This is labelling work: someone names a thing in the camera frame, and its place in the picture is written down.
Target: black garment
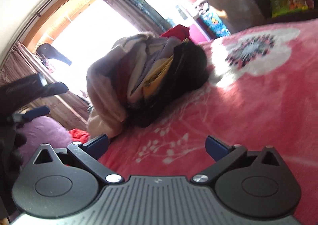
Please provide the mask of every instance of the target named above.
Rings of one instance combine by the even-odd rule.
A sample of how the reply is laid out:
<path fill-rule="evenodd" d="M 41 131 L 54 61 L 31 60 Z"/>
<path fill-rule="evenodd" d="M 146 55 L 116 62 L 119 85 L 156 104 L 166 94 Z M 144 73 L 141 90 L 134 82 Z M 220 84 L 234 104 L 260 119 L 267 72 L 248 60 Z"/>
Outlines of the black garment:
<path fill-rule="evenodd" d="M 72 64 L 72 61 L 70 61 L 68 58 L 66 58 L 63 54 L 61 54 L 59 51 L 57 51 L 53 46 L 51 46 L 49 43 L 41 44 L 37 48 L 37 53 L 40 57 L 42 55 L 45 56 L 47 59 L 57 59 L 61 62 L 64 62 L 68 65 Z"/>
<path fill-rule="evenodd" d="M 204 50 L 189 41 L 174 48 L 173 60 L 156 95 L 138 109 L 127 109 L 132 122 L 147 127 L 163 109 L 184 93 L 196 90 L 208 80 L 207 57 Z"/>

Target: purple pillow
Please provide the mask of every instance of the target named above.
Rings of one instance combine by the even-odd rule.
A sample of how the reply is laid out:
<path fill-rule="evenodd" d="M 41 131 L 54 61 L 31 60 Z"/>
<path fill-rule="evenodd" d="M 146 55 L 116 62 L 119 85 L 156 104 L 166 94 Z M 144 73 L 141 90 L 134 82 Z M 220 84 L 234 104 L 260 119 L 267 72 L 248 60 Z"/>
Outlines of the purple pillow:
<path fill-rule="evenodd" d="M 17 130 L 27 137 L 27 142 L 21 148 L 23 166 L 25 166 L 41 143 L 49 143 L 53 148 L 66 148 L 72 142 L 71 135 L 54 119 L 40 116 L 26 123 Z"/>

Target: red blanket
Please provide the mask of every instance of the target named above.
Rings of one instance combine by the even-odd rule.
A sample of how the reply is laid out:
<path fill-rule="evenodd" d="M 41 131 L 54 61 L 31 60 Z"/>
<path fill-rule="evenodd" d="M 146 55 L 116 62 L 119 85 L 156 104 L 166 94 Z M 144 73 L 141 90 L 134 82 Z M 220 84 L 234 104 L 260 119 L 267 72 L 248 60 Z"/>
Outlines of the red blanket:
<path fill-rule="evenodd" d="M 318 20 L 246 30 L 204 44 L 211 76 L 100 159 L 127 178 L 191 177 L 213 163 L 207 135 L 249 150 L 273 145 L 302 188 L 295 217 L 318 222 Z"/>

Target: pink bedspread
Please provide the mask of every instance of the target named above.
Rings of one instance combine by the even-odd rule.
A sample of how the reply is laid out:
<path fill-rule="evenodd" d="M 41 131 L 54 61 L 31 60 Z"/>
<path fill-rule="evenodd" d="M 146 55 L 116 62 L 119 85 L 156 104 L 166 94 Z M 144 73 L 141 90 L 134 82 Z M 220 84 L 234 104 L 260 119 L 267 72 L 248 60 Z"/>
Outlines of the pink bedspread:
<path fill-rule="evenodd" d="M 114 139 L 100 162 L 125 178 L 191 177 L 213 163 L 207 135 L 249 150 L 273 145 L 302 188 L 296 218 L 317 224 L 318 20 L 257 27 L 203 46 L 209 82 L 156 123 Z"/>

